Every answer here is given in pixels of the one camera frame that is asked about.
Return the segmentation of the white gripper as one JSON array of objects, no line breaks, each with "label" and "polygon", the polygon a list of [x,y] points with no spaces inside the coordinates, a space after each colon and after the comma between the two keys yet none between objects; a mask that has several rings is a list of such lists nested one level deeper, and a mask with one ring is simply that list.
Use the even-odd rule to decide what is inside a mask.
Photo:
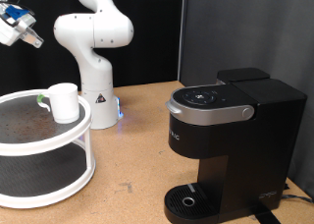
[{"label": "white gripper", "polygon": [[31,28],[34,23],[35,18],[27,10],[19,11],[16,19],[2,11],[0,14],[0,42],[11,46],[21,39],[35,48],[40,48],[44,40],[37,36],[37,33]]}]

